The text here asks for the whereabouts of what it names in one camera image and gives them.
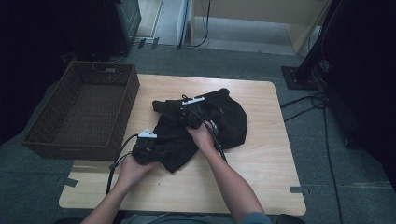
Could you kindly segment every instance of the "wooden panel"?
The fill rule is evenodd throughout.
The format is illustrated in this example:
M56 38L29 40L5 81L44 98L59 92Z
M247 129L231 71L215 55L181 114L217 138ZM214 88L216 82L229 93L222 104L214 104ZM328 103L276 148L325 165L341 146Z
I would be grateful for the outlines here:
M192 0L192 16L206 16L209 0ZM212 0L211 18L285 23L290 42L299 53L327 14L332 0ZM194 44L194 20L191 44Z
M159 114L152 101L194 97L220 88L247 112L247 141L225 150L230 165L255 190L268 214L305 212L302 193L290 193L299 187L294 160L286 134L275 86L271 82L200 77L139 75L141 83L128 123L125 139L146 128L154 129ZM131 141L122 154L131 150ZM78 180L75 188L64 187L61 207L94 208L105 197L111 161L76 161L69 178ZM114 175L113 184L118 175ZM163 167L147 175L127 195L125 210L228 213L214 176L200 152L179 171L170 174Z
M195 16L206 16L209 0L194 0ZM210 17L292 24L311 23L328 0L212 0Z

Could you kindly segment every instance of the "floor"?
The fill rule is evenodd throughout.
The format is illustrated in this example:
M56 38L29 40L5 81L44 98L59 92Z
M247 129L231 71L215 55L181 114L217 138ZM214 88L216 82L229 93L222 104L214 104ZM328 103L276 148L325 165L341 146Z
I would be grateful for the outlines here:
M136 40L146 38L149 43L154 38L159 38L159 44L176 45L181 3L181 0L140 0L142 22ZM206 18L195 18L194 43L197 45L205 38L205 23ZM296 55L282 23L209 18L208 24L208 39L200 48ZM305 56L309 52L309 47L318 38L319 30L320 27L317 27L300 55ZM188 33L189 31L183 47L191 44Z

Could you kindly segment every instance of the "right hand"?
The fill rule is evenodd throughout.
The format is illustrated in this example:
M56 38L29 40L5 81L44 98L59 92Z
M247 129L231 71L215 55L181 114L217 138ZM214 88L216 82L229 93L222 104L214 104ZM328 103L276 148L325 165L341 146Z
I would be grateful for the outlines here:
M212 128L212 125L205 121L205 123ZM202 123L198 129L193 129L191 127L186 127L187 132L192 136L195 145L198 146L201 150L208 150L210 148L214 149L214 140L212 135L210 135L206 126Z

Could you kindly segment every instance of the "brown woven basket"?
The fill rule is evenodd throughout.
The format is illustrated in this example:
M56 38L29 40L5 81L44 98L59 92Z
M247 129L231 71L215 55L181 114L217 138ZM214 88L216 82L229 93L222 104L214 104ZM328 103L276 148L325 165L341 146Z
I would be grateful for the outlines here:
M113 161L139 86L133 64L73 62L22 144L46 159Z

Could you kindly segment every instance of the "light wood tabletop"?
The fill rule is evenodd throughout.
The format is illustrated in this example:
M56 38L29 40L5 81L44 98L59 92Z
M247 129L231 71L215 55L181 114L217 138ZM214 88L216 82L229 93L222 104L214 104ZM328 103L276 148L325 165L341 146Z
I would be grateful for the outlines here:
M303 215L304 197L299 190L290 143L276 89L267 81L203 77L138 75L140 89L125 132L128 138L149 128L160 114L152 101L178 100L227 88L247 113L247 139L242 146L224 150L228 163L254 189L267 214ZM133 139L122 151L132 150ZM113 161L75 161L59 204L63 208L94 208L106 195L108 166ZM119 168L113 177L118 178ZM170 174L162 166L149 173L126 196L120 209L159 212L229 213L214 176L198 151L180 170Z

